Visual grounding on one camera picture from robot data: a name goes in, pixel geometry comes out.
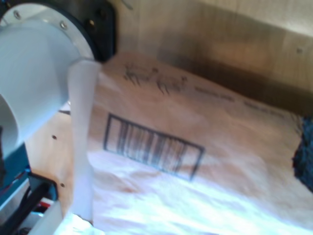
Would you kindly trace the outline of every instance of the brown paper bag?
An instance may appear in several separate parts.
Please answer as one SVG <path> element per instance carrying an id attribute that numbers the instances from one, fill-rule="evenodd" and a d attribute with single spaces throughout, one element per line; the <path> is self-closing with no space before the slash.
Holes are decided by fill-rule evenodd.
<path id="1" fill-rule="evenodd" d="M 311 234 L 299 117 L 141 55 L 99 74 L 93 221 L 114 234 Z"/>

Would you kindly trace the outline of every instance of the dark fabric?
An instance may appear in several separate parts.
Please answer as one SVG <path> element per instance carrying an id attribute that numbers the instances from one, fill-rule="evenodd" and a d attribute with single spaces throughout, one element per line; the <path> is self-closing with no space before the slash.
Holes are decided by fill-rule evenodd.
<path id="1" fill-rule="evenodd" d="M 301 143 L 293 158 L 295 177 L 313 192 L 313 122 L 303 118 Z"/>

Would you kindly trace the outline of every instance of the wooden wall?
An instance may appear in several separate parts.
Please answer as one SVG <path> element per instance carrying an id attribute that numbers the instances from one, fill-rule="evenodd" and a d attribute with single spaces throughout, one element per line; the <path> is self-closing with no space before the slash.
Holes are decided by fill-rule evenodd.
<path id="1" fill-rule="evenodd" d="M 312 114 L 310 0 L 111 0 L 138 51 L 265 103 Z"/>

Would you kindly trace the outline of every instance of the wooden surface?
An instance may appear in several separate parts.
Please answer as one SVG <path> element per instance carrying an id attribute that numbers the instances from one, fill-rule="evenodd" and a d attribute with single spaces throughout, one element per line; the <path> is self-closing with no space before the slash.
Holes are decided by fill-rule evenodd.
<path id="1" fill-rule="evenodd" d="M 248 97 L 312 114 L 312 1 L 110 2 L 118 51 L 139 51 Z"/>
<path id="2" fill-rule="evenodd" d="M 61 113 L 26 141 L 32 172 L 57 183 L 63 214 L 68 211 L 73 198 L 72 146 L 71 118 Z"/>

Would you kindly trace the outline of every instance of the white cylinder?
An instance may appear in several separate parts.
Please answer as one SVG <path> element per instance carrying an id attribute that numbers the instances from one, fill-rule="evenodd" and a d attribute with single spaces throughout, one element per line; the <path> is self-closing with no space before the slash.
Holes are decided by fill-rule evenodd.
<path id="1" fill-rule="evenodd" d="M 68 100 L 67 70 L 80 57 L 62 32 L 29 20 L 0 31 L 0 125 L 7 156 Z"/>

